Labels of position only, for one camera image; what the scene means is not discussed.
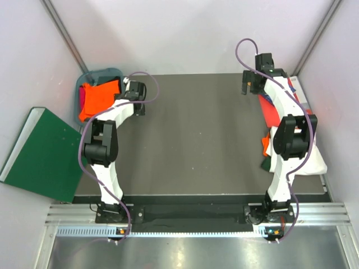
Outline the orange t-shirt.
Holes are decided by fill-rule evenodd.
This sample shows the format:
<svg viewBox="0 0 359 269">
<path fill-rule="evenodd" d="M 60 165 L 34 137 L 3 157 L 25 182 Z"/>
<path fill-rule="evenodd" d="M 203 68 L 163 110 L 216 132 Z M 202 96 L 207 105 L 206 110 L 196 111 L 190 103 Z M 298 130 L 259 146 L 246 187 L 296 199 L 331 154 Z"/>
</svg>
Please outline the orange t-shirt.
<svg viewBox="0 0 359 269">
<path fill-rule="evenodd" d="M 79 113 L 79 120 L 84 122 L 95 114 L 108 109 L 114 104 L 115 94 L 121 93 L 119 80 L 112 80 L 98 86 L 83 83 L 85 89 L 85 105 Z"/>
</svg>

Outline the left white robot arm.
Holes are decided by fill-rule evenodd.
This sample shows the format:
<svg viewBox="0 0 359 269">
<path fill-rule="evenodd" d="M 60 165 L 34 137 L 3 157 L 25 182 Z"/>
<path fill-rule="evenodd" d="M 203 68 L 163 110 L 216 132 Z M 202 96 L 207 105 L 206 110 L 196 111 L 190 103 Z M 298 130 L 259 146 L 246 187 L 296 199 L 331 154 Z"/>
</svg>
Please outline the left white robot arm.
<svg viewBox="0 0 359 269">
<path fill-rule="evenodd" d="M 116 159 L 117 128 L 133 115 L 144 115 L 147 88 L 143 82 L 125 79 L 125 90 L 115 94 L 112 110 L 97 116 L 84 136 L 81 154 L 93 169 L 99 183 L 101 200 L 97 203 L 95 222 L 117 224 L 126 222 L 123 190 L 119 186 Z"/>
</svg>

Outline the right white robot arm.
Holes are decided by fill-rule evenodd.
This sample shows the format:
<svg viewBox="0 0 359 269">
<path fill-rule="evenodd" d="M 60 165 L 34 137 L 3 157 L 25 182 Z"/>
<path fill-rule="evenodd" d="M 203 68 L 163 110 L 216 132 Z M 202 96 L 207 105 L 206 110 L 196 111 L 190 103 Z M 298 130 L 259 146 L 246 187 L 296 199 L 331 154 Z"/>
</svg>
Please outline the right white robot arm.
<svg viewBox="0 0 359 269">
<path fill-rule="evenodd" d="M 272 147 L 277 156 L 272 183 L 260 208 L 251 208 L 247 221 L 259 225 L 276 221 L 292 213 L 291 199 L 295 198 L 292 184 L 297 171 L 309 160 L 314 146 L 317 117 L 309 115 L 298 102 L 292 85 L 283 75 L 271 72 L 244 71 L 242 92 L 267 94 L 278 113 L 280 124 L 272 135 Z"/>
</svg>

